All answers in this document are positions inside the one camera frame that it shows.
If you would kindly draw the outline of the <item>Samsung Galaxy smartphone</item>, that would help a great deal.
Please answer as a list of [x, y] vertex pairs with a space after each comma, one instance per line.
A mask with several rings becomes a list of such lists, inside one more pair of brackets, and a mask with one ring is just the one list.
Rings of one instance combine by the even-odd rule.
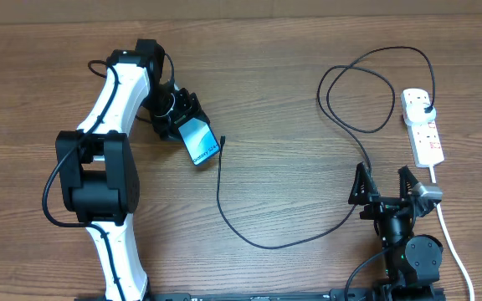
[[218, 140], [206, 121], [192, 118], [179, 127], [192, 163], [199, 166], [220, 151]]

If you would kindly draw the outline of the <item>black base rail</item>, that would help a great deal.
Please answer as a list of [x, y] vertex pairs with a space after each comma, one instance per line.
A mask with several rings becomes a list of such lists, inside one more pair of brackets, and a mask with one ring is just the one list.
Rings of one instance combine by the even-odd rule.
[[[442, 288], [436, 288], [433, 294], [429, 292], [418, 292], [419, 296], [412, 296], [400, 293], [397, 290], [392, 292], [391, 300], [434, 300], [445, 301], [446, 296]], [[105, 301], [105, 297], [83, 297], [74, 300]], [[214, 294], [214, 295], [191, 295], [189, 293], [164, 293], [147, 294], [144, 300], [152, 301], [343, 301], [346, 300], [343, 288], [333, 288], [325, 293], [260, 293], [260, 294]], [[385, 300], [382, 296], [376, 295], [368, 288], [350, 288], [347, 300], [352, 301], [375, 301]]]

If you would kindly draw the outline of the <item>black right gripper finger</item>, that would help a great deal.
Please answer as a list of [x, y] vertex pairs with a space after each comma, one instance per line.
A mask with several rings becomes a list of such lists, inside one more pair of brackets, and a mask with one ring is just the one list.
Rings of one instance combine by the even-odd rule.
[[378, 197], [379, 191], [371, 173], [363, 162], [358, 163], [348, 203], [351, 205], [367, 205]]
[[400, 197], [406, 200], [417, 200], [420, 196], [419, 188], [423, 183], [415, 177], [408, 166], [403, 166], [397, 173]]

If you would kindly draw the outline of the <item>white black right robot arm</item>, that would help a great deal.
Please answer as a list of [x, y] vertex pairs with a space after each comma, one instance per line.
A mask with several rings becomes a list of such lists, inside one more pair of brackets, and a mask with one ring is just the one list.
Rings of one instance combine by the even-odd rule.
[[[382, 250], [361, 263], [349, 276], [339, 300], [444, 300], [444, 291], [435, 288], [440, 279], [443, 244], [431, 235], [416, 235], [416, 221], [428, 215], [442, 201], [436, 184], [423, 184], [407, 166], [398, 170], [399, 196], [382, 196], [364, 163], [356, 166], [348, 202], [362, 206], [362, 220], [372, 221]], [[354, 277], [368, 264], [382, 258], [384, 279], [370, 288], [353, 288]]]

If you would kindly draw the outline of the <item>white power extension strip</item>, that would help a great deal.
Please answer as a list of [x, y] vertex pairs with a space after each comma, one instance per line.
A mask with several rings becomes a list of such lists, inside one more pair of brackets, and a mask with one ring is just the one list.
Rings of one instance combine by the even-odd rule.
[[[424, 108], [431, 105], [428, 92], [416, 88], [405, 89], [401, 93], [401, 103], [403, 110], [406, 103], [423, 104]], [[429, 168], [444, 161], [435, 120], [421, 125], [407, 126], [407, 129], [416, 167]]]

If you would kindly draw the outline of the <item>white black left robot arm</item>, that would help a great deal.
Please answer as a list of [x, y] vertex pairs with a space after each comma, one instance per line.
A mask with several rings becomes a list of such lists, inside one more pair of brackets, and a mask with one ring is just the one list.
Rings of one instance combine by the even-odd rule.
[[104, 300], [152, 298], [133, 227], [141, 188], [129, 136], [139, 110], [149, 112], [161, 140], [181, 141], [196, 166], [223, 147], [197, 96], [174, 78], [161, 81], [170, 61], [154, 39], [114, 50], [101, 61], [105, 84], [92, 111], [55, 141], [57, 164], [44, 187], [43, 212], [57, 227], [90, 234], [105, 276]]

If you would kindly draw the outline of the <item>white charger plug adapter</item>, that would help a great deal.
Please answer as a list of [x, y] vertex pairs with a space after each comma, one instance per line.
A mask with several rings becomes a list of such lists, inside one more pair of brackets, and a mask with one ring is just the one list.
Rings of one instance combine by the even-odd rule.
[[437, 111], [432, 108], [429, 112], [426, 111], [428, 107], [424, 108], [423, 104], [406, 103], [403, 110], [404, 122], [407, 126], [416, 126], [434, 121], [437, 116]]

